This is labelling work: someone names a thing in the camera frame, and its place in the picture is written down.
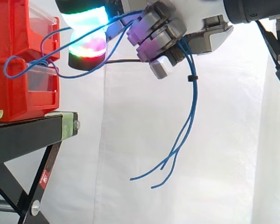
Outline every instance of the black cable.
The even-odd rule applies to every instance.
[[[119,60],[110,60],[106,64],[115,64],[115,63],[130,63],[130,62],[142,62],[139,59],[119,59]]]

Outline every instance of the red label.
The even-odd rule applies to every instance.
[[[44,170],[41,176],[41,180],[39,181],[39,184],[41,187],[45,190],[47,183],[49,181],[50,173],[47,170]]]

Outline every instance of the black cable tie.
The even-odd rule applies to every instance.
[[[198,80],[198,76],[188,76],[188,81],[191,83],[197,80]]]

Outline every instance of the screw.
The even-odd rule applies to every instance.
[[[41,203],[38,200],[36,200],[33,202],[31,206],[31,214],[33,216],[37,216],[40,211],[41,211]]]
[[[77,131],[77,130],[80,129],[80,127],[81,127],[80,121],[75,120],[75,121],[74,121],[74,129]]]

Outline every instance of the metal frame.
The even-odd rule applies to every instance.
[[[71,117],[71,136],[74,136],[79,128],[77,113],[72,113]],[[63,140],[64,128],[68,127],[67,122],[69,120],[65,122],[63,113],[60,113],[41,119],[0,124],[0,195],[5,200],[0,200],[0,211],[17,213],[20,216],[18,224],[49,224],[40,212],[40,203]],[[44,147],[47,149],[27,193],[4,163]]]

